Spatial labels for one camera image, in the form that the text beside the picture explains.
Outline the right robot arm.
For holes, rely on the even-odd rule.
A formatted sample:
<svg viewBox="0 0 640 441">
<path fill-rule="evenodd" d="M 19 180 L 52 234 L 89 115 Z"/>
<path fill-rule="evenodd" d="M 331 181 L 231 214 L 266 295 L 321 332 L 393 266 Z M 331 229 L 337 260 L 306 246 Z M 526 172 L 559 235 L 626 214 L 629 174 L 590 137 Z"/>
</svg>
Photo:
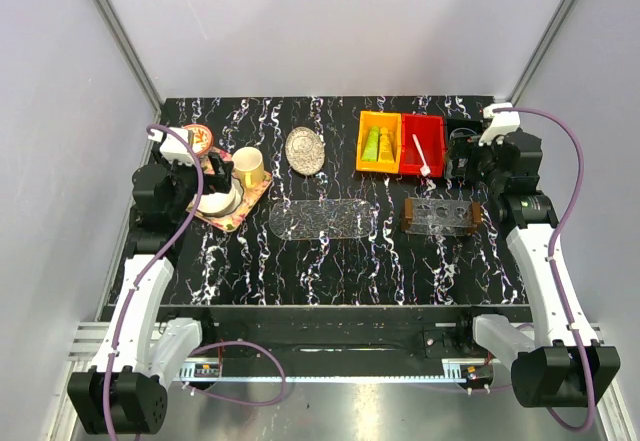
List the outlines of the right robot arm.
<svg viewBox="0 0 640 441">
<path fill-rule="evenodd" d="M 553 204 L 538 188 L 542 141 L 522 129 L 483 141 L 456 134 L 446 154 L 449 177 L 483 183 L 492 215 L 520 272 L 534 334 L 503 315 L 479 315 L 459 327 L 456 348 L 484 350 L 510 373 L 518 402 L 528 408 L 594 407 L 620 369 L 617 350 L 601 343 L 572 287 Z"/>
</svg>

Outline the clear toothbrush holder rack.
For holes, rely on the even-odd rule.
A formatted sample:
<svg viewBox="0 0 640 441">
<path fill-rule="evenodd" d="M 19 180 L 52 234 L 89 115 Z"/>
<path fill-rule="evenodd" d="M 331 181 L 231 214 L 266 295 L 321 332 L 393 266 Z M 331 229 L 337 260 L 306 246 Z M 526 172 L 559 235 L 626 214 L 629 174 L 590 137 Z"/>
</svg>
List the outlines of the clear toothbrush holder rack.
<svg viewBox="0 0 640 441">
<path fill-rule="evenodd" d="M 464 237 L 474 234 L 482 221 L 477 202 L 407 198 L 401 227 L 408 234 Z"/>
</svg>

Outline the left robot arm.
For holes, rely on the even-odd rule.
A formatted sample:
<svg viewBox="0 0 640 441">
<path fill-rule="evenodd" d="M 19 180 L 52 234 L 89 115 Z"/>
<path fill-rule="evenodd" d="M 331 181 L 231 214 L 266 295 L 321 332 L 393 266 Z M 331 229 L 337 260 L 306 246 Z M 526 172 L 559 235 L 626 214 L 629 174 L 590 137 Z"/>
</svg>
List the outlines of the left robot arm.
<svg viewBox="0 0 640 441">
<path fill-rule="evenodd" d="M 233 163 L 217 153 L 202 169 L 160 161 L 132 176 L 133 205 L 121 292 L 90 367 L 71 375 L 67 394 L 90 435 L 157 433 L 164 422 L 169 387 L 192 353 L 205 356 L 215 330 L 192 318 L 168 322 L 152 335 L 162 297 L 174 274 L 182 235 L 199 192 L 228 194 Z"/>
</svg>

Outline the yellow toothpaste tube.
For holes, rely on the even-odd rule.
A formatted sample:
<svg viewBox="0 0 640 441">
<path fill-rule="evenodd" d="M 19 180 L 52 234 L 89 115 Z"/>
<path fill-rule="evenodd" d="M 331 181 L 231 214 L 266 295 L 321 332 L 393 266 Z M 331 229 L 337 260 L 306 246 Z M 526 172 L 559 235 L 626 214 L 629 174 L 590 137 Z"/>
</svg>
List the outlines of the yellow toothpaste tube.
<svg viewBox="0 0 640 441">
<path fill-rule="evenodd" d="M 395 163 L 394 137 L 387 127 L 380 127 L 378 162 L 383 164 Z"/>
</svg>

